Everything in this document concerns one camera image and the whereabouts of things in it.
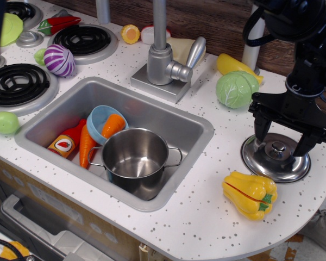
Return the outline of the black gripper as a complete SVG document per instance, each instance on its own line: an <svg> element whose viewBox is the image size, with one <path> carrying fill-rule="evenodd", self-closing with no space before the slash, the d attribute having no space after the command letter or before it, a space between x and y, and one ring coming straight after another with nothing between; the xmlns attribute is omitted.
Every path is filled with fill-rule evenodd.
<svg viewBox="0 0 326 261"><path fill-rule="evenodd" d="M326 143L326 114L315 102L325 82L298 83L286 81L280 94L256 92L249 111L255 117L255 137L264 141L272 122L302 133L293 156L302 157L316 144Z"/></svg>

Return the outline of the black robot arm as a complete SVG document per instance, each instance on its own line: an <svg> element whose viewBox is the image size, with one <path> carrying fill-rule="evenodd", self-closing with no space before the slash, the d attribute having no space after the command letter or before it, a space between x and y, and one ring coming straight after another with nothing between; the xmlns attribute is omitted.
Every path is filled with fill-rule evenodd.
<svg viewBox="0 0 326 261"><path fill-rule="evenodd" d="M272 122L300 132L293 155L307 154L326 143L326 114L316 104L326 103L326 1L255 1L243 40L250 47L273 40L293 42L294 68L286 77L286 92L256 92L249 111L255 118L255 136L266 137Z"/></svg>

